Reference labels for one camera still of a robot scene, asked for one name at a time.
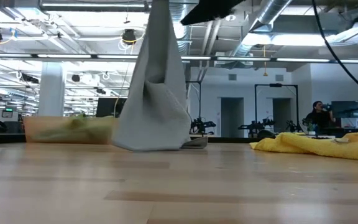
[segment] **person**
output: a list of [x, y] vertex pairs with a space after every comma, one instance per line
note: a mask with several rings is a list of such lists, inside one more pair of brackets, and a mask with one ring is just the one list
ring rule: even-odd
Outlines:
[[326, 111], [323, 109], [323, 102], [316, 101], [313, 103], [313, 111], [309, 113], [306, 120], [309, 120], [312, 124], [317, 124], [319, 129], [328, 128], [331, 123], [335, 122], [332, 111]]

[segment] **black monitor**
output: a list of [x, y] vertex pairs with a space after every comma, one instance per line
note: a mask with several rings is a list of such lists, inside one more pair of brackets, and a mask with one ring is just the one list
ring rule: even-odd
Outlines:
[[358, 101], [332, 101], [334, 118], [358, 118]]
[[[124, 103], [127, 99], [120, 98], [118, 99], [116, 106], [116, 117], [118, 118], [121, 114], [121, 111], [124, 107]], [[116, 104], [117, 98], [99, 98], [98, 100], [98, 109], [96, 110], [96, 117], [104, 116], [114, 116], [114, 105]]]

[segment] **wooden table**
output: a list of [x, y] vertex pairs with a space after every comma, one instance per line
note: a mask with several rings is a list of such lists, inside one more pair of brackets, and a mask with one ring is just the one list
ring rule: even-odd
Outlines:
[[0, 224], [358, 223], [358, 161], [247, 144], [0, 145]]

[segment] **doorway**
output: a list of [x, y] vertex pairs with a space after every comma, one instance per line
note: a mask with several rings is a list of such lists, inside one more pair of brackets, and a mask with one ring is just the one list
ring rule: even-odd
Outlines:
[[243, 138], [244, 130], [238, 130], [243, 124], [244, 99], [221, 98], [221, 137]]
[[291, 120], [291, 98], [273, 98], [274, 132], [285, 132]]

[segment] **cloth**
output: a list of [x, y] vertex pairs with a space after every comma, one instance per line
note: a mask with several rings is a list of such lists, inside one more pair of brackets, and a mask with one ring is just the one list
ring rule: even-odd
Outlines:
[[110, 144], [114, 117], [75, 117], [54, 128], [47, 128], [31, 137], [31, 142]]
[[169, 1], [154, 0], [112, 143], [132, 151], [179, 150], [190, 140], [190, 123]]
[[251, 143], [251, 148], [267, 152], [316, 154], [344, 159], [358, 159], [358, 133], [341, 139], [311, 139], [296, 134], [282, 133], [275, 139]]

